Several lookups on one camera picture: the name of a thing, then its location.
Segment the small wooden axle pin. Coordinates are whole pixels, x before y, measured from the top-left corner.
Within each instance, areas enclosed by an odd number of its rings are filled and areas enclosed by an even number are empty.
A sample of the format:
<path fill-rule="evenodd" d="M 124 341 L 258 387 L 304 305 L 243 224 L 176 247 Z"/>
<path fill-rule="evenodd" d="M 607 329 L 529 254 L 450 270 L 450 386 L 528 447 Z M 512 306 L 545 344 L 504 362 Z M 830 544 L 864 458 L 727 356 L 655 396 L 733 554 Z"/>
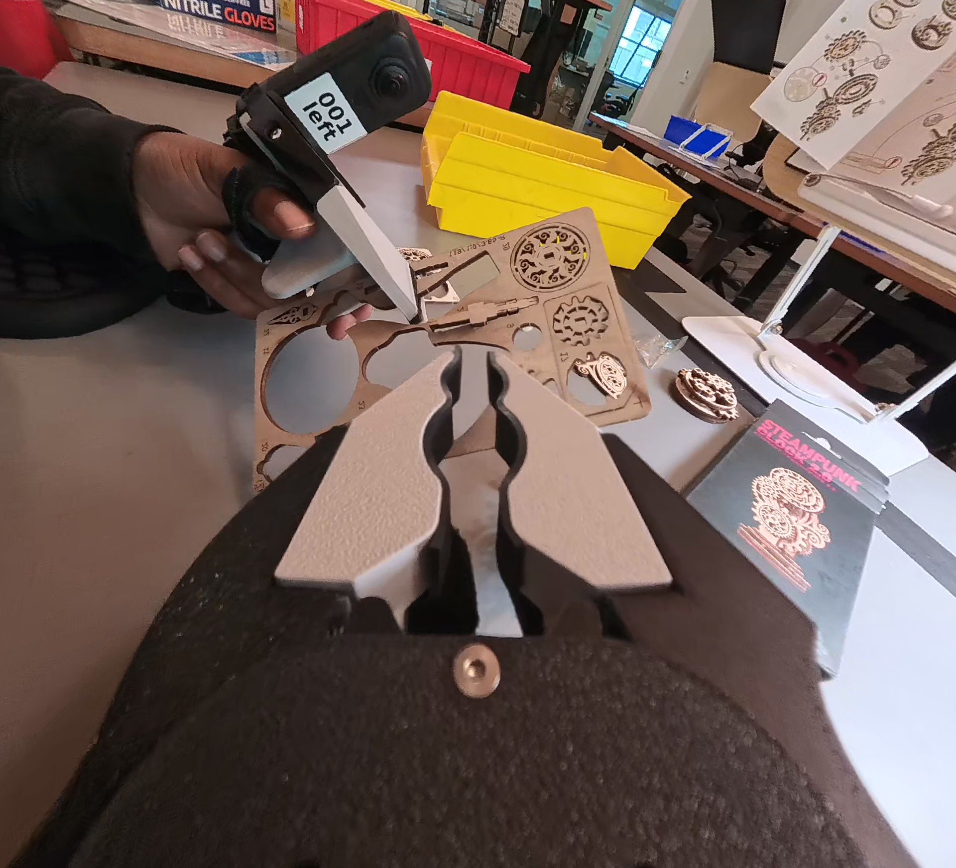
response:
<path fill-rule="evenodd" d="M 481 327 L 498 319 L 510 317 L 519 311 L 531 308 L 539 302 L 538 297 L 510 299 L 507 301 L 478 301 L 461 309 L 449 311 L 429 321 L 433 333 L 448 331 L 457 327 Z"/>

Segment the tan chair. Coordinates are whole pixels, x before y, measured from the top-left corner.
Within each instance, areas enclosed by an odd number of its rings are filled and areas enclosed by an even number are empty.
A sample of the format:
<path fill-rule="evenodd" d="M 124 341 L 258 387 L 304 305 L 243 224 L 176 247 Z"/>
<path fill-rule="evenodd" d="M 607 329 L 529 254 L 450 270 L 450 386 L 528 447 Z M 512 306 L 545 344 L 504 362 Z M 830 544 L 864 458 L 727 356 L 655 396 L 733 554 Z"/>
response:
<path fill-rule="evenodd" d="M 752 140 L 761 121 L 751 106 L 771 83 L 771 76 L 723 62 L 712 62 L 692 110 L 699 124 L 730 132 L 736 143 Z"/>

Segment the wooden puzzle sheet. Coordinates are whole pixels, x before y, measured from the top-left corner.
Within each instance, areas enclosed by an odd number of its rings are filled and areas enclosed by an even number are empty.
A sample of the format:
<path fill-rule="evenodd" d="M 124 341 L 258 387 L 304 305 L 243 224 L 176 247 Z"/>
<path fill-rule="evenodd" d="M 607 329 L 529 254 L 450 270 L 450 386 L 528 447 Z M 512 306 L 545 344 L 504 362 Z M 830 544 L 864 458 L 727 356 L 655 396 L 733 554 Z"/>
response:
<path fill-rule="evenodd" d="M 391 392 L 372 383 L 367 366 L 376 354 L 403 334 L 422 333 L 435 346 L 475 344 L 506 351 L 514 363 L 599 428 L 639 420 L 651 409 L 643 366 L 630 334 L 623 302 L 615 287 L 594 213 L 580 208 L 535 224 L 466 244 L 448 253 L 409 261 L 420 309 L 433 302 L 434 293 L 452 278 L 484 259 L 496 276 L 471 294 L 460 294 L 455 304 L 437 310 L 437 316 L 419 323 L 369 320 L 350 330 L 357 353 L 355 390 L 332 426 L 347 423 Z M 507 301 L 538 297 L 537 305 L 481 327 L 457 327 L 433 333 L 428 322 L 478 301 Z M 337 295 L 308 289 L 262 314 L 256 322 L 253 489 L 270 483 L 268 466 L 284 447 L 309 448 L 320 432 L 293 433 L 283 429 L 269 412 L 266 391 L 269 374 L 280 351 L 296 336 L 325 325 L 336 303 L 353 299 L 349 291 Z M 385 309 L 390 301 L 356 301 Z M 618 400 L 604 397 L 587 379 L 572 371 L 576 358 L 606 351 L 618 357 L 628 373 L 628 386 Z"/>

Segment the person's left forearm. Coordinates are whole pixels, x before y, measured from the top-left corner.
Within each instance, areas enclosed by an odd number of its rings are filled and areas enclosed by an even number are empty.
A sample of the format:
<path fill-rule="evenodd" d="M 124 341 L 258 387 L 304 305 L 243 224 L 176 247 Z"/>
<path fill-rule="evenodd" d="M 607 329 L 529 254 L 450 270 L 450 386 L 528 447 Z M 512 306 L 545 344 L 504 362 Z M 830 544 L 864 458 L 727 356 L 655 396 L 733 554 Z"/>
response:
<path fill-rule="evenodd" d="M 137 214 L 131 169 L 146 136 L 175 132 L 3 67 L 2 240 L 41 248 L 96 245 L 155 262 Z"/>

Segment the small instruction sheet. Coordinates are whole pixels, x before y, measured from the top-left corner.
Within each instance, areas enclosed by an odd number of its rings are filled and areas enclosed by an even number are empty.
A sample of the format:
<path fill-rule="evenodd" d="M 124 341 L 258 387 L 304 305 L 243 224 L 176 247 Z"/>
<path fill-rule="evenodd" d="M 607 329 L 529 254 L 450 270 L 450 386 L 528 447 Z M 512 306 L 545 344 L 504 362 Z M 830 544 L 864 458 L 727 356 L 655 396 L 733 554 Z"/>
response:
<path fill-rule="evenodd" d="M 955 0 L 845 0 L 752 104 L 829 170 L 955 54 Z"/>

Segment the white book stand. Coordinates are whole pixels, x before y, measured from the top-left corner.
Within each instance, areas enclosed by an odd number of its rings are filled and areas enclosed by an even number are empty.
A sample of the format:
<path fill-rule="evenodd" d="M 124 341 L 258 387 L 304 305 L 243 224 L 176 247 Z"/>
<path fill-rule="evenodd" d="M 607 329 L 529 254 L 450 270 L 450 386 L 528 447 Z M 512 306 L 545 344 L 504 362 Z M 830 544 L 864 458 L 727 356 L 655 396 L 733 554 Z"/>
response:
<path fill-rule="evenodd" d="M 928 457 L 928 450 L 902 416 L 954 378 L 954 364 L 914 391 L 899 405 L 879 409 L 781 335 L 784 315 L 830 248 L 861 241 L 877 252 L 865 256 L 894 259 L 894 271 L 907 285 L 932 283 L 954 297 L 954 177 L 939 175 L 930 190 L 884 189 L 863 179 L 833 175 L 789 140 L 771 145 L 764 175 L 772 192 L 795 204 L 810 220 L 818 244 L 795 279 L 758 323 L 744 316 L 686 317 L 689 336 L 746 384 L 765 403 L 781 400 L 823 430 L 831 443 L 846 444 L 893 476 Z"/>

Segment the black puzzle box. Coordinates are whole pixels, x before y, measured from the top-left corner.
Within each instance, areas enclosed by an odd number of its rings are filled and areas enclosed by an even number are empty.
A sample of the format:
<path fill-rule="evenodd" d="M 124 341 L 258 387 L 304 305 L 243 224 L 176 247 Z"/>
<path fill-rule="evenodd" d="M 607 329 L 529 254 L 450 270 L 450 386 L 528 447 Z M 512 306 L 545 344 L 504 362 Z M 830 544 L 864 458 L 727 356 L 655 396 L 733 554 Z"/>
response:
<path fill-rule="evenodd" d="M 687 501 L 814 624 L 824 678 L 842 660 L 889 479 L 775 401 L 687 490 Z"/>

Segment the red plastic bin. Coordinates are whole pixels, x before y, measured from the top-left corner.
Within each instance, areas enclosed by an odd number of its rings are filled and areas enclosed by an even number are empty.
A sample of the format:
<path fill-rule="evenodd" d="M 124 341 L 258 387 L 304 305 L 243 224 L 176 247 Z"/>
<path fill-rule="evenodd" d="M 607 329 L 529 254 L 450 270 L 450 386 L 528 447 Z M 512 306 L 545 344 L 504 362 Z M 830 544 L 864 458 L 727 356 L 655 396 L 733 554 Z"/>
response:
<path fill-rule="evenodd" d="M 360 0 L 295 0 L 296 46 L 301 53 L 311 53 L 383 11 L 394 10 Z M 429 62 L 432 101 L 448 91 L 509 109 L 519 77 L 531 71 L 529 64 L 436 20 L 404 16 Z"/>

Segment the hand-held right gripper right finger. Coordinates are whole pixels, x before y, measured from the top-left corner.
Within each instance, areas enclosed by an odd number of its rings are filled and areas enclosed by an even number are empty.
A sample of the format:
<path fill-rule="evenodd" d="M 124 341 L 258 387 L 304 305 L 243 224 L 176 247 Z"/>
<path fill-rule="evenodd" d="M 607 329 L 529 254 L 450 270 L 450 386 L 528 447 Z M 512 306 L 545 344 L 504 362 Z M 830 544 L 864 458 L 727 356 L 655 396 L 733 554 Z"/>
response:
<path fill-rule="evenodd" d="M 614 602 L 668 591 L 673 577 L 598 428 L 508 356 L 486 359 L 499 488 L 499 575 L 522 633 L 584 607 L 616 630 Z"/>

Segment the ornate wooden bracket piece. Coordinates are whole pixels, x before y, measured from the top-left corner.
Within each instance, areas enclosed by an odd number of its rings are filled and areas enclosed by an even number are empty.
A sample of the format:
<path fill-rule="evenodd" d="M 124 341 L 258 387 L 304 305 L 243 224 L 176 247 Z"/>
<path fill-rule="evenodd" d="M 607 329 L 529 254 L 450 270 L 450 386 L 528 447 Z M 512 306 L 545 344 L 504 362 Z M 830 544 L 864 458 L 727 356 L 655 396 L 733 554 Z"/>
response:
<path fill-rule="evenodd" d="M 618 400 L 628 386 L 628 373 L 621 360 L 606 351 L 597 355 L 589 353 L 585 358 L 576 358 L 572 371 L 585 378 L 604 395 Z"/>

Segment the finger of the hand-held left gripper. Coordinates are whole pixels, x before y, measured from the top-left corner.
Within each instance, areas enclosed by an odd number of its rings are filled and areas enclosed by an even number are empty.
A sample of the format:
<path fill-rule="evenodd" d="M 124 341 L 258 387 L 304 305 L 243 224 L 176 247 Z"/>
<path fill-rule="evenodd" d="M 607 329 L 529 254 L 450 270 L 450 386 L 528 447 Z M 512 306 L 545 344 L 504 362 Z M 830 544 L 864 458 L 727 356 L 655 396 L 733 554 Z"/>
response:
<path fill-rule="evenodd" d="M 415 323 L 420 317 L 420 304 L 410 264 L 354 194 L 344 185 L 334 185 L 317 201 L 317 214 L 396 310 L 409 323 Z"/>

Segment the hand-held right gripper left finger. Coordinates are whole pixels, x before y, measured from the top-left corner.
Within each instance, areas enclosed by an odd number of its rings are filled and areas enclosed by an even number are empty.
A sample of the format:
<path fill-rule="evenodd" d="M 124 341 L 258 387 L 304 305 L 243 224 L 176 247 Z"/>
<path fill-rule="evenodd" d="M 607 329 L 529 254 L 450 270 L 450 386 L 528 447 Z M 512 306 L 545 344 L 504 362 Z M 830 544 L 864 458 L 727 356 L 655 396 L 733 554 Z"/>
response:
<path fill-rule="evenodd" d="M 275 569 L 284 587 L 384 601 L 400 624 L 450 539 L 448 482 L 462 353 L 445 351 L 357 416 Z"/>

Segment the small blue bin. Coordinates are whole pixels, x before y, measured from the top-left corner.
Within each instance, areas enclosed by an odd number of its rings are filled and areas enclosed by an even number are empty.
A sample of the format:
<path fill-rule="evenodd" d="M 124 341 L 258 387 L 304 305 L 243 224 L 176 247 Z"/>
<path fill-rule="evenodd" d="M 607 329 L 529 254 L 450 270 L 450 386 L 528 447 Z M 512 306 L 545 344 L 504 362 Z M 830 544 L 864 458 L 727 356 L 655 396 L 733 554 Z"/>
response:
<path fill-rule="evenodd" d="M 702 160 L 716 160 L 730 148 L 733 132 L 713 123 L 672 115 L 663 134 L 663 141 L 684 154 Z"/>

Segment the wooden side table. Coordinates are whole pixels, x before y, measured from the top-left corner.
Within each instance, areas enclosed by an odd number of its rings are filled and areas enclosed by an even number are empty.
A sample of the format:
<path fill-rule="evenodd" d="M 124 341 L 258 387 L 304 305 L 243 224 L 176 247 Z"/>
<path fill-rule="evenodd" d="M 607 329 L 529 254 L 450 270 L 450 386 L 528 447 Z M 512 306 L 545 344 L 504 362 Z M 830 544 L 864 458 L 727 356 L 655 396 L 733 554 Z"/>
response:
<path fill-rule="evenodd" d="M 824 229 L 820 218 L 810 217 L 807 213 L 775 202 L 765 195 L 749 191 L 732 181 L 725 171 L 708 167 L 682 154 L 675 146 L 668 145 L 662 139 L 633 130 L 625 122 L 609 119 L 595 112 L 589 114 L 588 121 L 605 133 L 604 145 L 611 148 L 625 146 L 638 156 L 650 155 L 808 238 L 819 237 Z M 955 311 L 954 284 L 932 272 L 928 266 L 916 263 L 900 253 L 878 250 L 865 240 L 860 232 L 850 229 L 843 229 L 834 248 L 878 272 L 882 277 L 908 287 L 923 298 L 946 308 L 947 311 Z"/>

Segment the black flat panel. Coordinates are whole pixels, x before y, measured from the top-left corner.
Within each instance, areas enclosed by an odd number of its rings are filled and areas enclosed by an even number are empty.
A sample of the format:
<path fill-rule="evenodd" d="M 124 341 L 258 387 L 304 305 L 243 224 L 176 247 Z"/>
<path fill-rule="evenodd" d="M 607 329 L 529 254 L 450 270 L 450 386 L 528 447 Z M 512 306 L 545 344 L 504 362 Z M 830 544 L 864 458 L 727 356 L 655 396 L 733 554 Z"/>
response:
<path fill-rule="evenodd" d="M 771 73 L 787 0 L 711 0 L 713 62 Z"/>

